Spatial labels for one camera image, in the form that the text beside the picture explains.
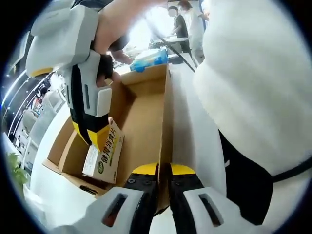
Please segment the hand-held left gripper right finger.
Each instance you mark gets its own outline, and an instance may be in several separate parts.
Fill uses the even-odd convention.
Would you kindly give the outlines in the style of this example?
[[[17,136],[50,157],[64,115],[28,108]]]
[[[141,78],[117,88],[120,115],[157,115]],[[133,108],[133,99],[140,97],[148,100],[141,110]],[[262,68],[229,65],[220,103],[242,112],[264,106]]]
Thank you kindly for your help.
[[[170,208],[178,234],[266,234],[268,229],[244,219],[240,208],[212,187],[204,187],[195,171],[169,163]]]

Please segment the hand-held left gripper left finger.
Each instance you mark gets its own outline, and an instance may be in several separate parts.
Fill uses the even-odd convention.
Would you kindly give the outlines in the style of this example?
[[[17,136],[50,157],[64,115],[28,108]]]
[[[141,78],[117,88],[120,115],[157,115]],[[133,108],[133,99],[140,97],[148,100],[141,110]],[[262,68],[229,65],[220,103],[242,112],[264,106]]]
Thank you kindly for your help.
[[[123,187],[113,187],[91,203],[83,218],[54,234],[147,234],[157,211],[158,163],[137,167]]]

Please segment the person's right hand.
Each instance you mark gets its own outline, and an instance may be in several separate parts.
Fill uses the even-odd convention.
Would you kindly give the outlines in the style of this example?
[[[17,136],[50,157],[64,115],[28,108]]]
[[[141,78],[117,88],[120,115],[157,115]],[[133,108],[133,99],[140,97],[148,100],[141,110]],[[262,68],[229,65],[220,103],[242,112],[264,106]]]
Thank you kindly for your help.
[[[116,61],[131,64],[133,60],[123,52],[122,37],[127,34],[136,14],[130,0],[114,0],[105,6],[99,12],[94,50],[101,55],[109,51]]]

